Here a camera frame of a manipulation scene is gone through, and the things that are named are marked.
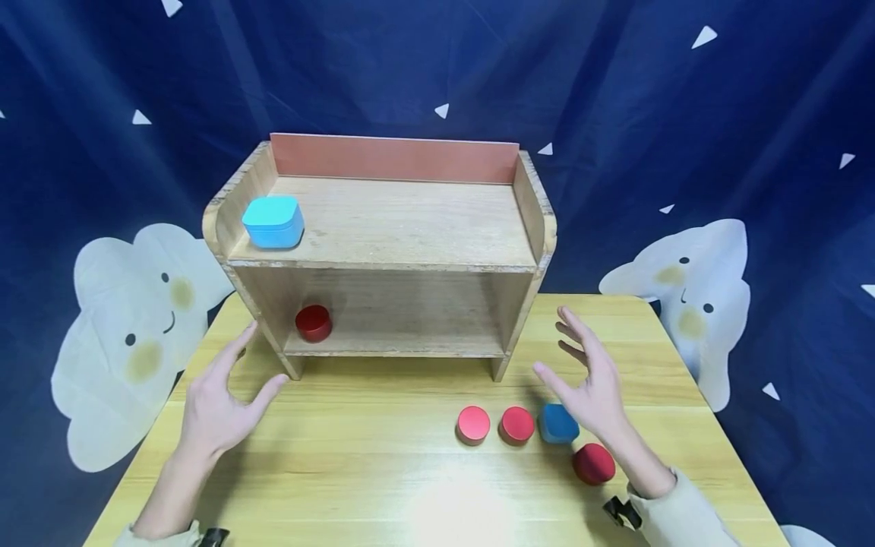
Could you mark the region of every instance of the red lid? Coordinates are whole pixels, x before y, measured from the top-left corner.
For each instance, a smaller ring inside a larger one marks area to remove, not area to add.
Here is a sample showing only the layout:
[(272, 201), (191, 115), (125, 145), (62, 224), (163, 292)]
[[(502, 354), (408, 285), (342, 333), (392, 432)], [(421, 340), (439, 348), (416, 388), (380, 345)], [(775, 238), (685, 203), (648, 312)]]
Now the red lid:
[(331, 334), (331, 315), (324, 306), (308, 305), (297, 313), (295, 326), (304, 340), (321, 342)]
[(595, 443), (584, 445), (578, 450), (574, 454), (572, 465), (578, 478), (590, 486), (604, 484), (617, 473), (617, 465), (613, 462), (611, 453)]
[(508, 440), (524, 443), (535, 432), (535, 420), (529, 411), (520, 407), (512, 406), (504, 411), (501, 417), (501, 429), (507, 435)]
[(489, 433), (489, 415), (479, 406), (466, 406), (458, 414), (456, 431), (462, 442), (478, 445)]

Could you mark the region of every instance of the blue square box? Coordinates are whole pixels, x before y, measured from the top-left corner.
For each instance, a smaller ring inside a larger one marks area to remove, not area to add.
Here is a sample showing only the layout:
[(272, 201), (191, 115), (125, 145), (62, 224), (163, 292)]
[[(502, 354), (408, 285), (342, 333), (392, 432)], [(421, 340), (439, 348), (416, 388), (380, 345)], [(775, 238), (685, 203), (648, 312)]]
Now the blue square box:
[(580, 434), (580, 426), (561, 404), (545, 404), (538, 417), (541, 437), (552, 445), (568, 445)]
[(249, 239), (262, 249), (291, 249), (304, 235), (304, 216), (292, 196), (255, 198), (242, 220)]

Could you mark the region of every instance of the hand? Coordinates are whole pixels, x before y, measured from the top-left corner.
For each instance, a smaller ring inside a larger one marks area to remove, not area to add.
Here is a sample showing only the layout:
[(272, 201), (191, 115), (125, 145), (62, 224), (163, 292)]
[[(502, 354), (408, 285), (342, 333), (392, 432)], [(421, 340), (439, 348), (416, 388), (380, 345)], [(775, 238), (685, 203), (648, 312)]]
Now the hand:
[(535, 363), (535, 373), (582, 427), (605, 442), (605, 435), (628, 425), (620, 395), (620, 374), (590, 327), (565, 306), (560, 307), (558, 313), (562, 321), (556, 323), (557, 331), (575, 341), (583, 351), (565, 340), (559, 341), (559, 347), (587, 367), (589, 375), (572, 388), (541, 362)]
[(264, 384), (250, 404), (238, 401), (228, 392), (231, 368), (237, 362), (237, 355), (252, 339), (256, 328), (255, 321), (250, 323), (188, 386), (177, 452), (215, 462), (255, 429), (270, 402), (289, 380), (287, 375), (274, 376)]

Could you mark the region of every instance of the left hand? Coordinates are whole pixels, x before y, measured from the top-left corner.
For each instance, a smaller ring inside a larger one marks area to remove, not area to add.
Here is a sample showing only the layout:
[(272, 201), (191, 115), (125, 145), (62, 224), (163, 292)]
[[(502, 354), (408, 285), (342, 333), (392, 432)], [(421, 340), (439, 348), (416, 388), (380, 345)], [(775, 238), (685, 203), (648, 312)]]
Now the left hand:
[(274, 376), (249, 404), (238, 401), (228, 392), (228, 377), (237, 355), (252, 339), (257, 327), (255, 321), (250, 323), (188, 386), (177, 452), (215, 462), (255, 429), (270, 402), (288, 382), (287, 375)]

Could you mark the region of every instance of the sleeve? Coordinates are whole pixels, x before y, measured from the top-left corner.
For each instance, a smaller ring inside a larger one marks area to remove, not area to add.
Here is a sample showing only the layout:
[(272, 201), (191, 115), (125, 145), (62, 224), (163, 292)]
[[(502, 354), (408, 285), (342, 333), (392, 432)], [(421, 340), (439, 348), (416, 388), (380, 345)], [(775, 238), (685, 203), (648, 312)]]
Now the sleeve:
[(122, 534), (113, 543), (113, 547), (197, 547), (203, 537), (198, 521), (193, 521), (189, 529), (181, 534), (155, 541), (134, 536), (131, 526), (128, 524), (124, 527)]
[(739, 547), (717, 512), (690, 479), (672, 468), (674, 489), (656, 500), (626, 487), (632, 507), (641, 517), (641, 533), (651, 547)]

